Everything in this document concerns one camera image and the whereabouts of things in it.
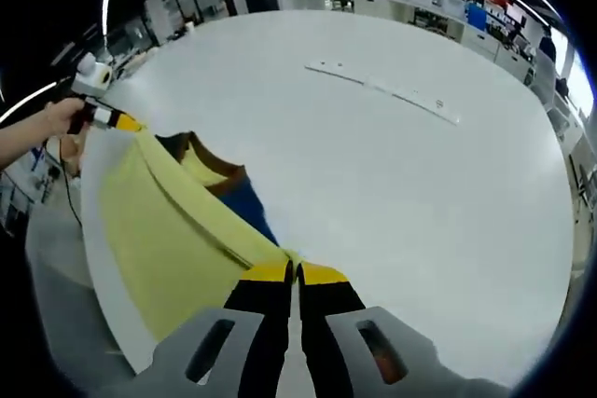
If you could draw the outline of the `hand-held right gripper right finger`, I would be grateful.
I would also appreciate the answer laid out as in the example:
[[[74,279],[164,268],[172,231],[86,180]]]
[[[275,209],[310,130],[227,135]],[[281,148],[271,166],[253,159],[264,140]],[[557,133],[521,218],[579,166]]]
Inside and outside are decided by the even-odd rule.
[[[318,397],[507,397],[508,388],[443,365],[434,343],[364,305],[334,268],[298,266],[301,347]]]

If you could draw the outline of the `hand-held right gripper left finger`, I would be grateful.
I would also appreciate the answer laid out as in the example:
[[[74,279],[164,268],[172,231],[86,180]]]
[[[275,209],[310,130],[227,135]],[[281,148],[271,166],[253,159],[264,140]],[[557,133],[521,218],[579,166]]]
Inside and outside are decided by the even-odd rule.
[[[180,325],[133,379],[103,397],[273,397],[288,348],[292,262],[244,272],[224,307]]]

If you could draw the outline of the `person's left hand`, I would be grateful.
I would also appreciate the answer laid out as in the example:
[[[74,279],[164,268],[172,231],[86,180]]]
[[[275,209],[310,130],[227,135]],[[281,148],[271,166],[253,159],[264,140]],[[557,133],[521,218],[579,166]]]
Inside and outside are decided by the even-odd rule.
[[[74,119],[74,116],[84,108],[84,101],[78,98],[69,97],[57,103],[47,103],[45,115],[49,126],[50,136],[66,134]]]

